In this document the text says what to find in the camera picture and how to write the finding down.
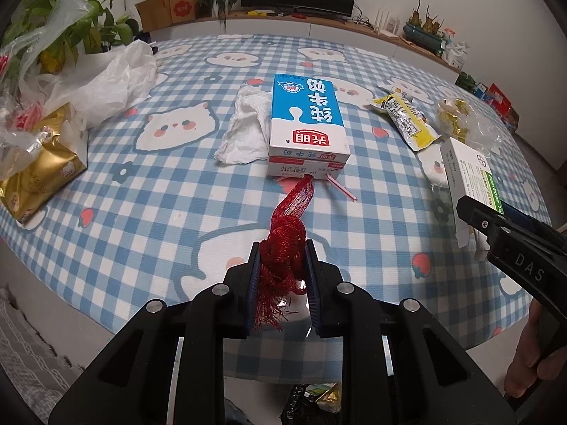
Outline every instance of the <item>red mesh net bag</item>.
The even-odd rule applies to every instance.
[[[305,279],[305,226],[300,217],[313,198],[313,176],[305,176],[271,215],[270,233],[260,243],[260,278],[258,282],[258,308],[256,327],[269,324],[280,327],[285,307],[278,306],[293,292],[305,294],[297,281]]]

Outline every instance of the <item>human hand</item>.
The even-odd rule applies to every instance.
[[[528,322],[522,331],[516,354],[504,379],[504,390],[515,398],[520,398],[538,378],[542,380],[557,378],[567,360],[567,346],[565,346],[554,351],[538,364],[541,357],[538,323],[542,308],[541,303],[535,299],[531,301]]]

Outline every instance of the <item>white wall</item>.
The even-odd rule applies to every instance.
[[[134,2],[129,7],[135,13]],[[408,19],[418,0],[356,0],[371,21],[381,7]],[[520,114],[518,134],[552,166],[567,159],[567,39],[543,0],[421,0],[472,47],[465,70],[496,83]]]

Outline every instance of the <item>blue and white milk carton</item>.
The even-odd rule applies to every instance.
[[[276,73],[268,155],[269,176],[340,172],[350,149],[330,81]]]

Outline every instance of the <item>checkered tablecloth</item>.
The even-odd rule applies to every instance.
[[[457,247],[449,193],[432,189],[392,123],[364,108],[379,95],[377,84],[404,83],[430,116],[438,100],[467,93],[382,56],[290,36],[178,39],[160,44],[159,57],[151,97],[90,133],[86,172],[26,228],[0,211],[2,237],[79,311],[117,332],[149,299],[175,304],[220,282],[266,237],[293,182],[267,178],[265,161],[227,166],[213,154],[239,88],[271,90],[281,72],[333,79],[347,129],[352,156],[338,180],[358,203],[316,181],[302,217],[322,260],[375,298],[419,299],[467,348],[526,314],[525,291],[475,262],[473,245]],[[514,140],[486,104],[469,99],[503,136],[489,160],[502,199],[549,222]],[[168,113],[177,109],[187,110]],[[283,331],[226,342],[227,375],[282,383],[340,377],[341,340],[319,340],[304,301],[292,307],[300,311]]]

